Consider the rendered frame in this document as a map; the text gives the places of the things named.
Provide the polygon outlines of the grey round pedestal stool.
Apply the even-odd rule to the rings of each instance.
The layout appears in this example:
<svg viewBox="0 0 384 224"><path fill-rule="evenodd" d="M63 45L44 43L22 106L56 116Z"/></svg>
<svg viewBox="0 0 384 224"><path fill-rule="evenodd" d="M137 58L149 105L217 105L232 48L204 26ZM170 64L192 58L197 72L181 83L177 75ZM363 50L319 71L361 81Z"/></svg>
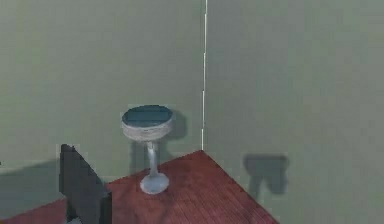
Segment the grey round pedestal stool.
<svg viewBox="0 0 384 224"><path fill-rule="evenodd" d="M141 190L149 195L162 193L169 186L169 178L158 171L157 142L172 131L173 112L161 105L137 106L122 115L121 125L128 139L144 143L147 148L149 174L141 180Z"/></svg>

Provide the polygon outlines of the black chair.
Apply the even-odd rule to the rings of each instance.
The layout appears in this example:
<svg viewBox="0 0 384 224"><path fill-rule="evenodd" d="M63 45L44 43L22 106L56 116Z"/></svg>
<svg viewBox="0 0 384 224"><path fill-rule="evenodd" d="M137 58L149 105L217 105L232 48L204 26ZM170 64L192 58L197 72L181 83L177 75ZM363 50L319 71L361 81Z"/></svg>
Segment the black chair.
<svg viewBox="0 0 384 224"><path fill-rule="evenodd" d="M112 192L74 146L61 145L59 192L64 224L112 224Z"/></svg>

